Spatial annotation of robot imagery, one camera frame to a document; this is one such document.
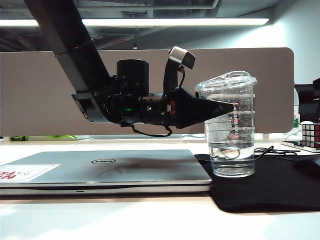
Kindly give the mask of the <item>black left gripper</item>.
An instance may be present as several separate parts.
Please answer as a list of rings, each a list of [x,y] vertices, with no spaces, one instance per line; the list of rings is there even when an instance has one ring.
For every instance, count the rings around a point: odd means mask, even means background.
[[[175,126],[183,129],[228,114],[234,105],[193,97],[182,87],[174,90],[174,98],[164,93],[149,93],[139,98],[139,121],[150,125]]]

